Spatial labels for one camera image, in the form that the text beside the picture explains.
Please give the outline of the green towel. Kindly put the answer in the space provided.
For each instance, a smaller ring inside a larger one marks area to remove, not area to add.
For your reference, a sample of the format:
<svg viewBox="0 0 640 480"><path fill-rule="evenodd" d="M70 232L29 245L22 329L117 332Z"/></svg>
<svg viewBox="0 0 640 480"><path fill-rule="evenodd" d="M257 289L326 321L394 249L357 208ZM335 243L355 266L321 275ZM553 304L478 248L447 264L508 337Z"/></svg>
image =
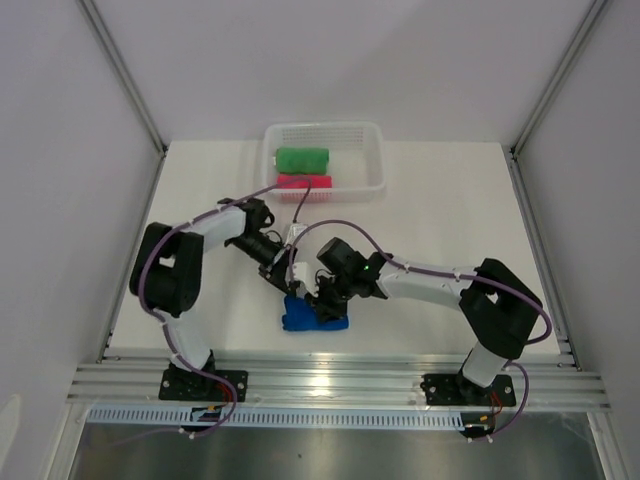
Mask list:
<svg viewBox="0 0 640 480"><path fill-rule="evenodd" d="M330 152L317 147L281 147L275 154L275 167L282 174L325 175Z"/></svg>

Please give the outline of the pink towel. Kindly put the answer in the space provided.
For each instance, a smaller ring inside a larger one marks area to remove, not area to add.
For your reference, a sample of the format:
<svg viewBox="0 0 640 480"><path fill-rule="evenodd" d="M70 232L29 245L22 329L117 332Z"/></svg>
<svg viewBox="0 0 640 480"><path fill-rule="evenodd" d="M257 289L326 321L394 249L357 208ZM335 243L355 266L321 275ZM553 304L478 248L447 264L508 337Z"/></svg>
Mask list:
<svg viewBox="0 0 640 480"><path fill-rule="evenodd" d="M280 189L332 189L333 180L329 175L280 174L276 185Z"/></svg>

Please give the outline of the right aluminium frame post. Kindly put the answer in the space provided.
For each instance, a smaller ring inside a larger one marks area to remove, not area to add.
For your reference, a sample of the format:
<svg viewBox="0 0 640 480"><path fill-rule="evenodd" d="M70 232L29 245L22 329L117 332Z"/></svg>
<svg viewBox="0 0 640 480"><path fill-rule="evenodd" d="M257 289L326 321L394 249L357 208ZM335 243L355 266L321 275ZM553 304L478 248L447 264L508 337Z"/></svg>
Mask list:
<svg viewBox="0 0 640 480"><path fill-rule="evenodd" d="M562 50L562 53L554 66L549 78L544 84L533 108L527 115L515 140L509 147L509 152L514 160L517 160L524 152L525 147L540 127L547 113L554 104L555 99L560 94L564 84L571 75L573 69L585 52L592 36L595 34L599 24L604 19L607 11L613 5L610 0L594 0L588 8L578 25L574 29L569 42Z"/></svg>

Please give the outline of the white plastic basket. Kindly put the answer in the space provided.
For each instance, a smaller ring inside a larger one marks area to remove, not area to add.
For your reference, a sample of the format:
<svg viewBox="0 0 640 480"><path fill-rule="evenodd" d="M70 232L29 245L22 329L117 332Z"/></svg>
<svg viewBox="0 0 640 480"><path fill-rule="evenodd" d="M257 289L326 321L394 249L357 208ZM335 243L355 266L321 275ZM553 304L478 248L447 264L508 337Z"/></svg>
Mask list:
<svg viewBox="0 0 640 480"><path fill-rule="evenodd" d="M268 127L258 167L268 187L304 175L270 195L281 202L367 202L385 191L386 172L380 128L368 121L281 123Z"/></svg>

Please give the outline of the blue towel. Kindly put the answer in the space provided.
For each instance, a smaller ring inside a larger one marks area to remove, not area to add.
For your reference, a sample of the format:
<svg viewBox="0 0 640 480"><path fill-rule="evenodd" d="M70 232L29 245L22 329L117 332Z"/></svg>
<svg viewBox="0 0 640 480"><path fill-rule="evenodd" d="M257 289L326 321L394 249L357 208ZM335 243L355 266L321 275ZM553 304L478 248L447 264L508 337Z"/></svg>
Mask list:
<svg viewBox="0 0 640 480"><path fill-rule="evenodd" d="M342 331L349 328L349 318L321 322L315 311L301 298L287 295L284 298L282 329L287 332Z"/></svg>

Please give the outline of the aluminium mounting rail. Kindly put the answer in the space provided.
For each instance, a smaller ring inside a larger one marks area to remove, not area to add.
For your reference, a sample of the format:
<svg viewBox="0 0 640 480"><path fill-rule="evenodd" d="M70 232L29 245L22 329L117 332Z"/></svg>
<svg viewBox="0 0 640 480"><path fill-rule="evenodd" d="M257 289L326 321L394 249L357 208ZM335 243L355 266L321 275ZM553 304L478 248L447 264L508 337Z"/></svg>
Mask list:
<svg viewBox="0 0 640 480"><path fill-rule="evenodd" d="M426 373L455 373L461 355L368 355L218 351L220 370L248 373L246 405L256 407L390 409L423 407ZM67 399L73 403L155 404L164 350L110 349L77 366ZM600 374L580 369L569 354L526 355L529 378L508 369L516 390L530 388L529 412L607 412L611 402Z"/></svg>

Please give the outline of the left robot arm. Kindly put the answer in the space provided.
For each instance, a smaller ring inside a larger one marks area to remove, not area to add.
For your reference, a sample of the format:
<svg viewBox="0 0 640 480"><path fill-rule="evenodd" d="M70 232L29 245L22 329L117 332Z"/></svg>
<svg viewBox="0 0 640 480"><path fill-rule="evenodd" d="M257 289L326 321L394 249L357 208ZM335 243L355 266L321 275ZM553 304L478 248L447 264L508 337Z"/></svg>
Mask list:
<svg viewBox="0 0 640 480"><path fill-rule="evenodd" d="M145 313L159 322L171 352L159 391L162 400L214 400L232 396L246 379L231 380L216 371L211 347L188 312L202 285L205 253L234 246L257 262L259 275L287 292L291 246L265 229L275 217L257 198L225 198L216 207L179 226L153 222L141 241L129 290Z"/></svg>

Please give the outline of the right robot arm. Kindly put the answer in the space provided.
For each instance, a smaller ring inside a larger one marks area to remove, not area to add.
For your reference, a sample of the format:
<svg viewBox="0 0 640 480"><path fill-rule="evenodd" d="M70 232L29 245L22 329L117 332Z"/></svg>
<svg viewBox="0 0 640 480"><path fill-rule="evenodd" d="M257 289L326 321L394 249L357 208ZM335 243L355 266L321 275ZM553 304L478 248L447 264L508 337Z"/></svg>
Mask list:
<svg viewBox="0 0 640 480"><path fill-rule="evenodd" d="M459 311L476 337L456 380L468 403L489 396L493 381L522 354L542 316L540 299L501 261L471 269L415 264L386 252L369 257L334 238L317 259L329 271L305 301L322 323L345 316L354 297L409 299Z"/></svg>

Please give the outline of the left aluminium frame post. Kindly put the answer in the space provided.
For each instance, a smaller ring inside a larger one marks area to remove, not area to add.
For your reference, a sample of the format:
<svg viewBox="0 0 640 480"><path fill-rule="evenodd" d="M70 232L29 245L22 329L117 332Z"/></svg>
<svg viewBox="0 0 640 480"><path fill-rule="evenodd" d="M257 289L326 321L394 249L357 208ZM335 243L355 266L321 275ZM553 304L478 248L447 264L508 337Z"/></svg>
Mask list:
<svg viewBox="0 0 640 480"><path fill-rule="evenodd" d="M85 22L94 39L102 51L106 63L112 70L116 81L123 92L130 109L136 116L146 137L155 152L163 157L168 147L163 141L160 131L154 121L143 95L128 68L125 58L117 45L98 4L92 0L77 0L76 6L83 15Z"/></svg>

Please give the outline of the aluminium frame post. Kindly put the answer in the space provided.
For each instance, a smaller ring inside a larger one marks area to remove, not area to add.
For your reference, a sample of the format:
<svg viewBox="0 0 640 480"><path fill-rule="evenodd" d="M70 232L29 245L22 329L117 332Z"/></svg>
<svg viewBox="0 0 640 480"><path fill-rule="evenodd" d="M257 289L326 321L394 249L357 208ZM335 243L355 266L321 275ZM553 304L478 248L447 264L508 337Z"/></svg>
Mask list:
<svg viewBox="0 0 640 480"><path fill-rule="evenodd" d="M562 53L554 66L549 78L544 84L533 108L527 115L515 140L509 147L509 152L514 160L517 160L524 152L525 147L540 127L547 113L554 104L555 99L560 94L564 84L571 75L573 69L585 52L592 36L595 34L599 24L604 19L607 11L613 5L610 0L594 0L588 8L578 25L574 29L569 42L562 50Z"/></svg>
<svg viewBox="0 0 640 480"><path fill-rule="evenodd" d="M168 147L163 141L160 131L154 121L143 95L128 68L125 58L117 45L98 4L92 0L77 0L76 6L83 15L85 22L94 39L102 51L106 63L112 70L116 81L123 92L130 109L136 116L146 137L155 152L163 157Z"/></svg>

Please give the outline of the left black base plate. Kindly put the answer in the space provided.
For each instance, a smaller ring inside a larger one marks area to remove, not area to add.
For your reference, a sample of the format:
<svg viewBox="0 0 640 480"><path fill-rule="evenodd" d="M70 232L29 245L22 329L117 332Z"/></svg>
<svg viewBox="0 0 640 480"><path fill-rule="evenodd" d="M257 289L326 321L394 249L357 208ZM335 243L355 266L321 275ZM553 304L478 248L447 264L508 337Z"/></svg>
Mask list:
<svg viewBox="0 0 640 480"><path fill-rule="evenodd" d="M244 370L219 370L216 375L226 379L237 390L237 401L244 402L249 373ZM173 364L163 372L158 398L163 401L229 403L232 393L228 386Z"/></svg>

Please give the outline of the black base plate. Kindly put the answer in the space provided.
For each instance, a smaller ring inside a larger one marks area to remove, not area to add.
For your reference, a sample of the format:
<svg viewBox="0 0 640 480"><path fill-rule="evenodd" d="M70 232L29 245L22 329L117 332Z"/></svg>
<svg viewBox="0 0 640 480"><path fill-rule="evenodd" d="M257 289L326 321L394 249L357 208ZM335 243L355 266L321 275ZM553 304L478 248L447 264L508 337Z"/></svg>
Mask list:
<svg viewBox="0 0 640 480"><path fill-rule="evenodd" d="M244 370L219 370L216 375L226 379L237 390L237 401L244 402L249 373ZM228 386L173 364L163 372L158 398L163 401L229 403L232 393Z"/></svg>
<svg viewBox="0 0 640 480"><path fill-rule="evenodd" d="M517 403L513 382L508 375L498 375L488 387L480 387L461 373L427 373L422 376L420 388L429 406L514 407Z"/></svg>

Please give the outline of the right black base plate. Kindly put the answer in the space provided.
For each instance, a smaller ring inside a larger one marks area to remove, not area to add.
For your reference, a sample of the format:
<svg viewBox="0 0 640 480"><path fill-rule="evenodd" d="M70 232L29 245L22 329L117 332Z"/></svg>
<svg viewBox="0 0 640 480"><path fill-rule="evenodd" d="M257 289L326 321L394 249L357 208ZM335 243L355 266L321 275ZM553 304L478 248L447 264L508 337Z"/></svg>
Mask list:
<svg viewBox="0 0 640 480"><path fill-rule="evenodd" d="M427 373L422 376L420 388L429 406L514 407L517 403L513 382L508 375L498 375L488 387L480 387L461 373Z"/></svg>

